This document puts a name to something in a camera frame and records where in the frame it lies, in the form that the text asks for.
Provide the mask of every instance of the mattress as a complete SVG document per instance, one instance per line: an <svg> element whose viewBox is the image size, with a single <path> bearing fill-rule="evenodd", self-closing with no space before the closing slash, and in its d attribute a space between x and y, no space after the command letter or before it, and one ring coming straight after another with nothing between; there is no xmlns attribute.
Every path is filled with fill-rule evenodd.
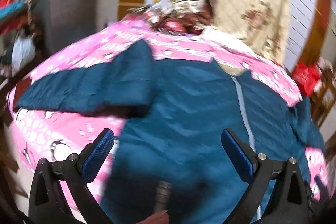
<svg viewBox="0 0 336 224"><path fill-rule="evenodd" d="M254 53L238 52L207 41L199 37L177 37L151 31L140 20L124 20L76 42L56 53L30 74L32 82L44 75L59 70L89 67L94 64L111 61L117 54L126 50L134 42L145 39L151 46L154 59L164 58L199 60L210 62L215 59L220 65L248 69L254 79L259 80L277 92L289 107L301 100L299 89L285 70L270 60ZM27 111L20 109L14 113L12 102L15 89L8 94L8 105L13 116L11 129L17 151L24 165L34 172L41 157L49 161L64 160L71 153L79 153L85 145L92 142L104 128L113 130L115 136L126 122L125 119L103 115L86 117L78 113L60 113L49 111ZM111 152L105 160L94 182L88 189L94 198L100 202L104 184L110 174L115 152ZM327 182L323 157L314 157L321 151L308 150L310 169L320 170L322 181ZM72 208L76 208L65 182L61 182L66 199Z"/></svg>

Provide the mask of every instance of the metal screw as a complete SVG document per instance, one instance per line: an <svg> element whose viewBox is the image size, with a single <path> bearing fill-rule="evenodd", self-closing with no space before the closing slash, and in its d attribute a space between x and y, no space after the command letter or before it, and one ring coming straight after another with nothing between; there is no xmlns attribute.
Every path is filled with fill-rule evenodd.
<svg viewBox="0 0 336 224"><path fill-rule="evenodd" d="M291 164L295 164L295 163L296 163L296 159L293 158L293 157L291 157L291 158L289 158L289 162L290 162Z"/></svg>
<svg viewBox="0 0 336 224"><path fill-rule="evenodd" d="M77 157L78 157L78 154L73 153L73 154L71 154L71 155L69 156L69 160L76 160Z"/></svg>
<svg viewBox="0 0 336 224"><path fill-rule="evenodd" d="M265 160L267 156L264 153L259 153L258 158L260 158L261 160Z"/></svg>
<svg viewBox="0 0 336 224"><path fill-rule="evenodd" d="M47 160L46 158L41 158L41 159L39 160L39 164L43 164L43 163L45 163L46 160Z"/></svg>

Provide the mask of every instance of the hand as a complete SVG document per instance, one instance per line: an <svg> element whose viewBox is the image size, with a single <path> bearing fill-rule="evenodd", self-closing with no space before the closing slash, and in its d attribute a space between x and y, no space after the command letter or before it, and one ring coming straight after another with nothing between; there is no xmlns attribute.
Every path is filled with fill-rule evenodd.
<svg viewBox="0 0 336 224"><path fill-rule="evenodd" d="M167 210L155 213L149 218L137 224L169 224L169 216L167 214Z"/></svg>

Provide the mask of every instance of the red bag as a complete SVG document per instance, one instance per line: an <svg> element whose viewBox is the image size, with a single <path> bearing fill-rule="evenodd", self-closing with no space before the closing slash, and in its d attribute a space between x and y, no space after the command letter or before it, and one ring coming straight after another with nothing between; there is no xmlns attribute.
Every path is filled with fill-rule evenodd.
<svg viewBox="0 0 336 224"><path fill-rule="evenodd" d="M319 72L317 71L316 64L311 67L307 67L302 62L296 65L296 68L292 74L293 79L298 85L300 92L308 97L314 91L314 86L320 80Z"/></svg>

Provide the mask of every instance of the textured blue pad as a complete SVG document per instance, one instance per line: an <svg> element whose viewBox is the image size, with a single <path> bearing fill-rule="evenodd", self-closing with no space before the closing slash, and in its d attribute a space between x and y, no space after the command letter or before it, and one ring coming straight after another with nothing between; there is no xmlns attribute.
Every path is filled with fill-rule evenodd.
<svg viewBox="0 0 336 224"><path fill-rule="evenodd" d="M236 143L228 130L224 129L221 136L222 146L229 156L241 180L250 183L253 178L253 165Z"/></svg>
<svg viewBox="0 0 336 224"><path fill-rule="evenodd" d="M114 133L108 130L83 164L82 181L85 184L94 181L113 145Z"/></svg>

